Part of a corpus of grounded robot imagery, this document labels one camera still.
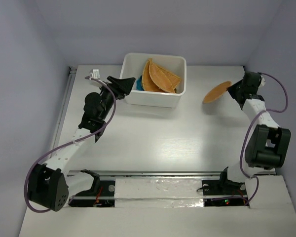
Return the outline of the orange leaf-shaped woven tray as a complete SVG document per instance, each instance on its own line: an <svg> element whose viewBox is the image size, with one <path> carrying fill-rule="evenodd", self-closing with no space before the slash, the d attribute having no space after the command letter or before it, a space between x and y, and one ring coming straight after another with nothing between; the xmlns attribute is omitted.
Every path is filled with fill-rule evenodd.
<svg viewBox="0 0 296 237"><path fill-rule="evenodd" d="M146 61L146 64L144 66L144 70L143 70L143 74L142 74L142 85L144 88L144 91L150 91L150 92L164 92L163 90L159 89L154 82L152 81L152 79L150 78L149 75L149 71L148 71L148 67L149 67L149 63L150 61L153 62L152 58L149 58Z"/></svg>

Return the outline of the blue polka dot plate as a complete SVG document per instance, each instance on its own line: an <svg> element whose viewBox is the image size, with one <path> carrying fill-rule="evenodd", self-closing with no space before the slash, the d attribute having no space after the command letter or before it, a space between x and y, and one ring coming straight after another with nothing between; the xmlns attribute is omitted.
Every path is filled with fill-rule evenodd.
<svg viewBox="0 0 296 237"><path fill-rule="evenodd" d="M138 90L138 91L144 91L144 88L143 88L143 85L142 85L142 76L140 76L136 80L136 90Z"/></svg>

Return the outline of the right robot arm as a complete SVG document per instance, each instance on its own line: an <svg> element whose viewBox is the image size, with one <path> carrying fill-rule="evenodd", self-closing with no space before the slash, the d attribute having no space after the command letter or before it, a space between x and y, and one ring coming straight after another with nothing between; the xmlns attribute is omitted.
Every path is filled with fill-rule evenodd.
<svg viewBox="0 0 296 237"><path fill-rule="evenodd" d="M251 123L239 162L220 173L217 188L221 193L237 190L247 179L255 178L263 170L280 168L284 164L291 132L275 122L271 117L275 110L266 108L264 98L258 94L259 88L265 84L264 75L245 72L239 82L227 89Z"/></svg>

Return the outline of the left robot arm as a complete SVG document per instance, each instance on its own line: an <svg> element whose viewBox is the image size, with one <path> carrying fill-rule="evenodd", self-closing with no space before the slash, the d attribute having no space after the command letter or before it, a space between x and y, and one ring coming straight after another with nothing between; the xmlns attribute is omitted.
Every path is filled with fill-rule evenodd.
<svg viewBox="0 0 296 237"><path fill-rule="evenodd" d="M103 82L87 76L87 80L97 82L101 91L86 95L84 113L71 141L42 155L27 173L23 193L27 207L33 212L57 212L69 206L78 194L99 196L102 191L99 174L91 170L83 169L68 176L70 163L81 156L89 142L100 139L115 114L117 100L130 94L136 79L109 76Z"/></svg>

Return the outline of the round orange woven plate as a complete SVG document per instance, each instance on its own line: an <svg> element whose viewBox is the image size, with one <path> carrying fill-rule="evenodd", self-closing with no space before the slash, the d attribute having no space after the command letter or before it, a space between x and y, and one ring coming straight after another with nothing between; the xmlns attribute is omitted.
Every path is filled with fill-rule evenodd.
<svg viewBox="0 0 296 237"><path fill-rule="evenodd" d="M217 86L215 86L212 90L210 90L203 99L203 103L212 103L219 99L227 89L232 85L231 81L225 81Z"/></svg>

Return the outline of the orange teardrop woven tray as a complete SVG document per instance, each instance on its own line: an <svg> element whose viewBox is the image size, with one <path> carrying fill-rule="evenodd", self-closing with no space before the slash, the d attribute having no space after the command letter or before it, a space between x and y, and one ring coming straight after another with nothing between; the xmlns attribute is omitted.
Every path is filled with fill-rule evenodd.
<svg viewBox="0 0 296 237"><path fill-rule="evenodd" d="M149 63L148 71L154 84L167 93L173 93L182 80L178 75L152 61Z"/></svg>

